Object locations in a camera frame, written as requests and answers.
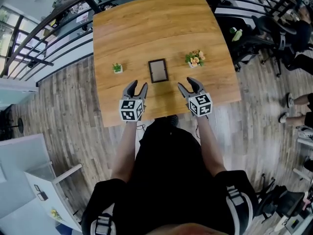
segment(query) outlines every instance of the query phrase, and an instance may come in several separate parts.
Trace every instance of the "office chair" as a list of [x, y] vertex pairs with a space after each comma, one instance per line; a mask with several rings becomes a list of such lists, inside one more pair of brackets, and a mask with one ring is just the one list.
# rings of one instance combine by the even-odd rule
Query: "office chair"
[[[239, 62], [248, 62], [242, 61], [246, 56], [251, 55], [253, 57], [257, 55], [261, 49], [271, 49], [273, 52], [272, 56], [275, 56], [277, 60], [279, 69], [277, 77], [279, 77], [281, 75], [281, 51], [291, 46], [286, 43], [285, 35], [286, 33], [296, 34], [296, 31], [279, 24], [269, 16], [261, 16], [259, 18], [252, 16], [252, 19], [256, 25], [253, 30], [251, 29], [251, 26], [247, 25], [241, 18], [216, 17], [229, 49], [230, 56], [233, 60], [233, 64], [234, 66], [237, 66], [235, 69], [236, 71], [240, 71], [241, 66]], [[231, 27], [243, 30], [243, 35], [238, 41], [231, 41], [234, 36], [229, 32]]]
[[273, 190], [269, 192], [261, 191], [261, 193], [255, 216], [263, 215], [265, 220], [262, 223], [272, 217], [275, 212], [281, 217], [289, 218], [298, 215], [304, 207], [304, 202], [302, 201], [304, 193], [288, 191], [286, 186], [275, 186]]
[[[289, 28], [277, 22], [274, 18], [269, 16], [261, 16], [259, 18], [252, 16], [252, 19], [256, 25], [255, 34], [263, 35], [264, 32], [268, 33], [273, 41], [273, 45], [269, 48], [273, 55], [269, 58], [275, 57], [278, 73], [277, 77], [281, 75], [281, 63], [280, 59], [284, 56], [285, 49], [289, 48], [291, 53], [294, 53], [291, 43], [286, 43], [286, 34], [295, 35], [297, 32], [295, 29]], [[263, 60], [261, 63], [264, 64], [269, 58]]]

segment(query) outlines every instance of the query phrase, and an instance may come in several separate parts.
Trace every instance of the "person sitting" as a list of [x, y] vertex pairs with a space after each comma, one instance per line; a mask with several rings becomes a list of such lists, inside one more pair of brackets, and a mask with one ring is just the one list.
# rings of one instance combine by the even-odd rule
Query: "person sitting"
[[242, 235], [258, 201], [246, 173], [227, 171], [206, 116], [201, 143], [156, 118], [135, 155], [137, 122], [127, 122], [110, 180], [95, 185], [82, 216], [83, 235]]
[[297, 31], [297, 34], [286, 34], [286, 43], [291, 43], [292, 50], [286, 48], [285, 53], [282, 56], [282, 61], [290, 71], [300, 68], [313, 75], [313, 59], [304, 54], [297, 55], [297, 53], [303, 52], [309, 47], [312, 33], [312, 21], [306, 7], [301, 7], [299, 9], [299, 15], [301, 20], [290, 24], [290, 27], [294, 28]]

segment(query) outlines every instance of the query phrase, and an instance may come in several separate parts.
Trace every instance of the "green plant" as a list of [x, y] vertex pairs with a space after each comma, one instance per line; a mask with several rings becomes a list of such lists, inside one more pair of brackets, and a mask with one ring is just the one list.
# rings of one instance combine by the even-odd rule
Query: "green plant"
[[203, 52], [201, 50], [190, 52], [185, 56], [185, 62], [190, 62], [192, 66], [203, 66], [203, 61], [205, 59], [205, 56], [203, 55]]
[[120, 72], [121, 70], [122, 70], [122, 66], [120, 65], [120, 64], [118, 64], [118, 63], [116, 63], [116, 65], [115, 64], [113, 64], [113, 71], [116, 73], [116, 72]]

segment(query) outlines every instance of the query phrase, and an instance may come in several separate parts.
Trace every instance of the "white stripe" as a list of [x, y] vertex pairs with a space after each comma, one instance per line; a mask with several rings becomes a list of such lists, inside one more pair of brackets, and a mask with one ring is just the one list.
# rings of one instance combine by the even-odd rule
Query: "white stripe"
[[234, 220], [234, 227], [235, 227], [235, 233], [234, 235], [239, 235], [240, 232], [240, 223], [239, 223], [239, 217], [236, 211], [236, 208], [234, 206], [234, 203], [229, 199], [229, 197], [226, 197], [226, 202], [228, 204], [229, 210], [231, 215], [233, 216], [233, 220]]
[[251, 200], [250, 198], [245, 194], [245, 193], [241, 193], [241, 195], [243, 197], [245, 197], [246, 199], [246, 202], [248, 204], [248, 207], [249, 207], [249, 222], [248, 222], [248, 226], [246, 227], [247, 229], [249, 228], [249, 226], [251, 225], [252, 223], [252, 219], [253, 219], [253, 207], [252, 207], [252, 203], [251, 203]]
[[90, 225], [90, 235], [95, 235], [95, 231], [96, 231], [96, 223], [97, 220], [93, 221]]
[[116, 235], [116, 226], [114, 222], [111, 222], [111, 234], [110, 235]]

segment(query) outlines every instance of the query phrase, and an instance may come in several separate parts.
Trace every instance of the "black sleeve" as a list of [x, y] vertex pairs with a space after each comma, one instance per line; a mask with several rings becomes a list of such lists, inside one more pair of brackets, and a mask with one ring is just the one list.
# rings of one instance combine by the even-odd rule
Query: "black sleeve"
[[220, 186], [235, 186], [239, 192], [245, 193], [251, 200], [253, 216], [255, 216], [258, 200], [245, 171], [222, 171], [214, 177], [214, 180], [216, 180], [216, 183]]
[[91, 223], [111, 204], [115, 203], [124, 191], [126, 183], [120, 179], [110, 179], [95, 185], [91, 198], [82, 216], [82, 232], [90, 235]]

